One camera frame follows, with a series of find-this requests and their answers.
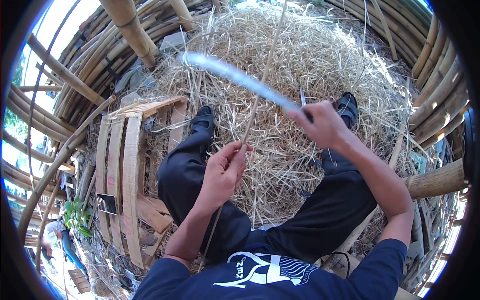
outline pile of bamboo shavings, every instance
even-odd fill
[[[229,11],[205,19],[189,35],[188,51],[204,52],[225,60],[259,79],[272,44],[280,12],[258,8]],[[385,62],[366,52],[335,23],[325,18],[286,14],[266,83],[300,104],[302,86],[307,102],[336,101],[352,91],[360,116],[353,131],[381,159],[388,161],[398,127],[405,121],[400,112],[406,106],[397,86],[388,75]],[[203,105],[215,111],[213,152],[245,132],[256,95],[207,72],[181,66],[176,55],[167,56],[165,68],[155,74],[156,86],[143,88],[143,99],[159,95],[190,95],[187,121]],[[155,121],[147,137],[147,151],[159,162],[166,155],[168,130],[179,124]],[[252,226],[284,222],[301,206],[302,191],[312,192],[323,178],[323,169],[308,162],[321,160],[321,151],[280,107],[262,99],[248,143],[254,151],[248,159],[242,186],[232,201],[251,218]],[[410,174],[404,143],[397,171]],[[156,187],[150,187],[151,193]]]

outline black cable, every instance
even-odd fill
[[[332,252],[330,254],[327,254],[327,255],[332,255],[332,254],[343,254],[345,255],[346,259],[347,259],[347,277],[345,279],[348,279],[348,277],[350,276],[350,259],[348,259],[348,255],[345,253],[345,252]]]

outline person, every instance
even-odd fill
[[[72,247],[72,240],[70,239],[65,225],[60,220],[46,224],[42,237],[42,253],[44,256],[46,255],[47,257],[52,258],[52,247],[53,245],[60,243],[60,241],[65,258],[68,258],[70,262],[74,263],[87,277],[86,268]]]
[[[158,169],[158,196],[179,228],[134,299],[393,299],[410,241],[412,199],[398,175],[349,130],[358,115],[355,97],[345,92],[337,107],[322,101],[305,105],[304,113],[288,112],[323,148],[325,177],[293,218],[268,230],[251,230],[249,217],[229,200],[241,182],[245,150],[252,148],[230,143],[205,166],[213,112],[201,108],[192,134]],[[388,224],[348,279],[313,265],[377,204]],[[191,263],[198,252],[205,254],[219,213],[208,266],[191,276]]]

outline sky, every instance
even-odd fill
[[[55,0],[50,6],[49,10],[45,14],[45,18],[39,27],[40,22],[33,29],[33,33],[36,35],[38,41],[45,47],[48,48],[52,38],[57,31],[60,23],[63,18],[70,10],[72,5],[75,3],[75,0]],[[98,7],[100,2],[98,0],[81,0],[78,3],[77,7],[71,13],[67,22],[59,32],[53,48],[51,50],[51,55],[58,59],[61,52],[67,47],[67,45],[72,40],[75,33],[77,33],[79,26],[84,22]],[[22,76],[22,85],[35,85],[36,79],[39,73],[39,70],[35,67],[36,63],[42,63],[40,58],[30,50],[28,45],[24,46],[23,54],[25,55],[24,73]],[[48,66],[45,66],[47,71],[51,71]],[[40,78],[40,84],[46,84],[48,78],[42,74]],[[33,92],[26,93],[26,95],[31,99]],[[47,96],[46,92],[37,92],[35,103],[40,105],[42,108],[47,111],[52,112],[54,99]],[[32,144],[38,144],[43,141],[43,134],[36,131],[32,128]],[[15,162],[21,154],[20,151],[12,147],[11,145],[2,142],[2,157],[11,165],[15,165]],[[20,164],[20,169],[29,172],[28,163],[26,162],[26,155],[21,154],[21,158],[24,160],[24,163]],[[33,174],[41,177],[42,173],[39,170],[40,163],[35,159],[32,159],[32,169]]]

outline dark pants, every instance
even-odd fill
[[[200,145],[209,141],[210,137],[205,132],[187,137],[163,159],[158,169],[158,197],[177,225],[193,207],[202,187],[205,165]],[[249,217],[227,201],[206,259],[215,264],[238,251],[255,251],[313,263],[319,257],[334,252],[377,203],[355,166],[343,156],[324,149],[322,159],[324,179],[297,214],[280,226],[266,231],[251,231]],[[204,253],[216,214],[210,220],[201,253]]]
[[[82,262],[80,261],[77,254],[75,253],[75,251],[72,248],[72,240],[68,236],[68,231],[67,230],[64,230],[64,231],[61,232],[61,243],[62,243],[62,246],[63,246],[63,250],[65,251],[65,254],[68,257],[68,260],[71,263],[76,264],[77,267],[80,270],[85,269],[85,266],[82,264]]]

